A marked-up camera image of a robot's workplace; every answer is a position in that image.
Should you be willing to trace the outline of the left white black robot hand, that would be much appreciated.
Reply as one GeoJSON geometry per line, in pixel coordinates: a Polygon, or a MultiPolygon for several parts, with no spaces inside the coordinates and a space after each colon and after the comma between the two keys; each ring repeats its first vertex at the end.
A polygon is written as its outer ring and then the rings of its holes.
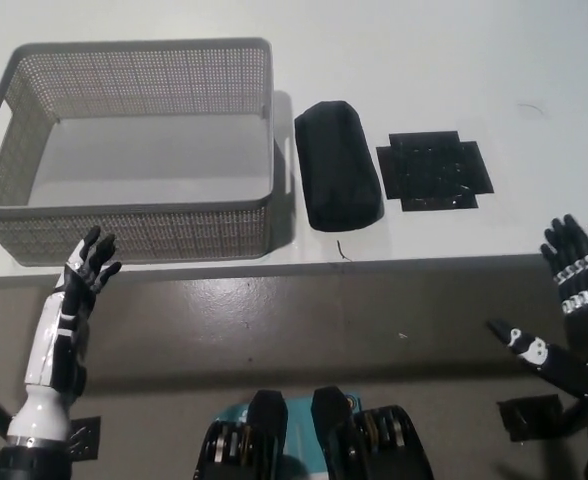
{"type": "Polygon", "coordinates": [[[45,299],[27,363],[25,383],[47,387],[74,401],[87,382],[89,318],[98,295],[122,264],[114,261],[113,234],[92,227],[76,245],[45,299]]]}

